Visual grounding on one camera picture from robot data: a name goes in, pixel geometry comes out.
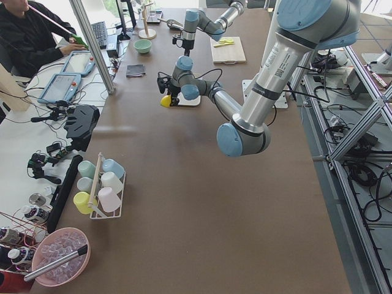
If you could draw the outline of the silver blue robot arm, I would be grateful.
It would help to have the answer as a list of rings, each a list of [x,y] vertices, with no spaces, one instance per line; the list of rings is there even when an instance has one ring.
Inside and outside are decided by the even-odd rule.
[[[227,28],[243,14],[246,8],[246,1],[225,1],[225,3],[228,4],[228,9],[216,20],[207,17],[202,10],[186,10],[184,26],[178,37],[175,37],[182,41],[181,47],[184,49],[185,56],[189,56],[190,51],[194,49],[197,29],[213,40],[219,41]]]
[[[180,56],[161,92],[186,100],[208,97],[227,117],[217,130],[217,144],[226,156],[238,157],[264,151],[270,130],[264,120],[282,94],[303,56],[312,50],[351,45],[359,33],[360,1],[280,1],[274,13],[276,42],[262,63],[254,84],[240,105],[216,81],[195,78],[193,60]]]

